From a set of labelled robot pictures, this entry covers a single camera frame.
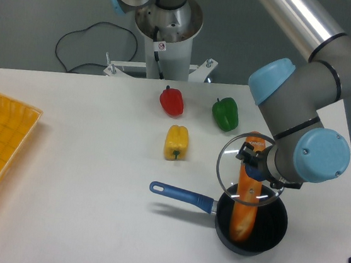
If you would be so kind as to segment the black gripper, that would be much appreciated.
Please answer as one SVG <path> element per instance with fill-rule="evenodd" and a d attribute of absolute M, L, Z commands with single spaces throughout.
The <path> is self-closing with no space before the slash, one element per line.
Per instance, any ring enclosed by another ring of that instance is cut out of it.
<path fill-rule="evenodd" d="M 273 189 L 300 189 L 302 183 L 289 182 L 284 178 L 277 178 L 277 167 L 275 163 L 275 154 L 277 149 L 266 148 L 264 151 L 255 151 L 254 146 L 248 141 L 245 141 L 240 147 L 236 155 L 236 159 L 240 160 L 242 164 L 252 166 L 248 175 L 258 182 L 267 181 Z"/>

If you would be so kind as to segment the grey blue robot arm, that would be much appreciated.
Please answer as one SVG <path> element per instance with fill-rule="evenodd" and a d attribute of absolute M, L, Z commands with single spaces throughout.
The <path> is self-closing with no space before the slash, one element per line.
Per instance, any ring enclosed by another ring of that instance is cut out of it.
<path fill-rule="evenodd" d="M 339 134 L 325 129 L 318 110 L 351 95 L 351 38 L 317 0 L 259 0 L 306 59 L 296 67 L 279 59 L 255 71 L 248 84 L 275 140 L 240 157 L 251 177 L 273 188 L 298 189 L 305 182 L 337 178 L 348 167 L 350 150 Z M 146 76 L 187 80 L 192 40 L 202 27 L 194 0 L 111 0 L 118 14 L 135 14 L 145 38 Z"/>

